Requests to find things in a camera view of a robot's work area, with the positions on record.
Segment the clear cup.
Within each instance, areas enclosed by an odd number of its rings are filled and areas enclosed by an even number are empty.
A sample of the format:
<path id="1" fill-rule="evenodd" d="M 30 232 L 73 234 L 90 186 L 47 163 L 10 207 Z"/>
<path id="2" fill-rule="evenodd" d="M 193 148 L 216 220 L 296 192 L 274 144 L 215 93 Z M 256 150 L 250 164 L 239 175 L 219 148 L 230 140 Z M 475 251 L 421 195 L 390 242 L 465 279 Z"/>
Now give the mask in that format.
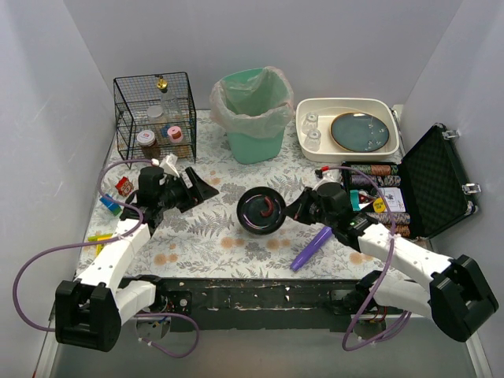
<path id="1" fill-rule="evenodd" d="M 302 132 L 307 134 L 313 129 L 318 129 L 318 114 L 315 112 L 307 113 L 302 123 Z"/>
<path id="2" fill-rule="evenodd" d="M 321 132 L 314 128 L 307 132 L 304 146 L 307 150 L 317 152 L 321 145 Z"/>

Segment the pink lid spice jar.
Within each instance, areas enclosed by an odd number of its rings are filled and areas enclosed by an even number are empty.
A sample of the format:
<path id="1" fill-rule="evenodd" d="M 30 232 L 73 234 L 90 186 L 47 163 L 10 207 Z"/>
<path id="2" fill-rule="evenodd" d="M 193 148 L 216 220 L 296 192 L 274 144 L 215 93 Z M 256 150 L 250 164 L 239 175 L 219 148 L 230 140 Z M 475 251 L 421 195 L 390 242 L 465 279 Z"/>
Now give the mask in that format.
<path id="1" fill-rule="evenodd" d="M 182 129 L 179 126 L 171 126 L 167 130 L 167 136 L 172 146 L 172 152 L 178 158 L 189 158 L 191 156 L 191 147 L 183 136 Z"/>

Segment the clear jar blue label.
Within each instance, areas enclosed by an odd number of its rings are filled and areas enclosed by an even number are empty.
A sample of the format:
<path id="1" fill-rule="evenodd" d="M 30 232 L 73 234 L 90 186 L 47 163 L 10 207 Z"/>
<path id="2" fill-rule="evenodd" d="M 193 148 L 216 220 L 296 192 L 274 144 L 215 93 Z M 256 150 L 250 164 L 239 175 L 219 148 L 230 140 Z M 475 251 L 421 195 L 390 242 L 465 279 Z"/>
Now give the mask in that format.
<path id="1" fill-rule="evenodd" d="M 167 137 L 168 118 L 163 107 L 160 105 L 150 106 L 146 111 L 146 115 L 152 131 L 159 139 L 165 139 Z"/>

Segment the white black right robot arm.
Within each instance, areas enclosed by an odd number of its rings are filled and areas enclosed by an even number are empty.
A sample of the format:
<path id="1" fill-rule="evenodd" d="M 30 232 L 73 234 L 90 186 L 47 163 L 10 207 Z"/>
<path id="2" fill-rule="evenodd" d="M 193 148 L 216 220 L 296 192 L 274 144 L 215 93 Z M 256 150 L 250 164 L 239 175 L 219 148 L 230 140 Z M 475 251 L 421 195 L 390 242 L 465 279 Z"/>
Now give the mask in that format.
<path id="1" fill-rule="evenodd" d="M 322 224 L 345 246 L 384 262 L 380 271 L 362 278 L 342 300 L 352 323 L 368 309 L 403 311 L 396 329 L 411 314 L 432 320 L 445 335 L 467 341 L 498 311 L 499 303 L 477 262 L 426 250 L 395 234 L 367 213 L 353 211 L 339 183 L 322 179 L 282 211 L 301 224 Z"/>

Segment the brown jar white lid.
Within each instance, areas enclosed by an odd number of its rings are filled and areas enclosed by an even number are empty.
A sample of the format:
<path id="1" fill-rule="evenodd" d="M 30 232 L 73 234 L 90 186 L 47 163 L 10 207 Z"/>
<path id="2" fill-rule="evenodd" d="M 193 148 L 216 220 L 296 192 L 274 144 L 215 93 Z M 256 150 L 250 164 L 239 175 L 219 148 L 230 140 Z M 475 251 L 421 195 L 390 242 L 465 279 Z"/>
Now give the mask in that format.
<path id="1" fill-rule="evenodd" d="M 149 129 L 140 131 L 136 136 L 136 140 L 145 158 L 158 159 L 161 156 L 161 148 L 153 131 Z"/>

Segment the black small plate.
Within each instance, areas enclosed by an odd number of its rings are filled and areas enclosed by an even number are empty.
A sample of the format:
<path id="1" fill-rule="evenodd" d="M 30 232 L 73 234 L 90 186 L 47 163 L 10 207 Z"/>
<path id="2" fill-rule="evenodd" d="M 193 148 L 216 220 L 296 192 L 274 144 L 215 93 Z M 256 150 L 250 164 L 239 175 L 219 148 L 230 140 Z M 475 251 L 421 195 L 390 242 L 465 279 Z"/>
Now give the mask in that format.
<path id="1" fill-rule="evenodd" d="M 270 217 L 262 217 L 261 211 L 266 208 L 264 198 L 270 197 L 274 210 Z M 236 206 L 238 221 L 252 235 L 270 235 L 283 225 L 282 214 L 286 203 L 281 194 L 270 187 L 253 187 L 246 191 Z"/>

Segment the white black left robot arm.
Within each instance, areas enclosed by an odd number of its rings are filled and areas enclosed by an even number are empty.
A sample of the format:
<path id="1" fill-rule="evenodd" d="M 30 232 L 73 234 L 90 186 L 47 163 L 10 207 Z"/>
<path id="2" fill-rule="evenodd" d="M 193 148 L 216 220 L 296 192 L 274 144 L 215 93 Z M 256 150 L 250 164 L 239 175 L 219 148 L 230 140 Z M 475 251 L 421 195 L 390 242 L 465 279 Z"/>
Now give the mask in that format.
<path id="1" fill-rule="evenodd" d="M 165 211 L 185 213 L 219 191 L 193 168 L 176 170 L 176 157 L 153 159 L 140 170 L 138 187 L 123 203 L 113 237 L 74 280 L 55 293 L 55 336 L 62 344 L 110 351 L 123 325 L 142 311 L 163 310 L 168 301 L 154 276 L 122 280 L 135 255 L 147 244 Z"/>

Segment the blue glazed ceramic plate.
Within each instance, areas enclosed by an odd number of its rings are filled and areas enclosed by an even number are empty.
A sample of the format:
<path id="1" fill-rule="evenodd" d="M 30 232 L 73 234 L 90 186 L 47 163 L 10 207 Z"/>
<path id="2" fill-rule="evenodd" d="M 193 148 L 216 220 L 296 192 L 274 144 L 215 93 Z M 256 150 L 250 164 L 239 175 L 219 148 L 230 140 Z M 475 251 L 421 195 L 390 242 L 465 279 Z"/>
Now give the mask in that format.
<path id="1" fill-rule="evenodd" d="M 384 147 L 390 138 L 387 125 L 368 113 L 344 113 L 331 123 L 330 135 L 343 149 L 371 153 Z"/>

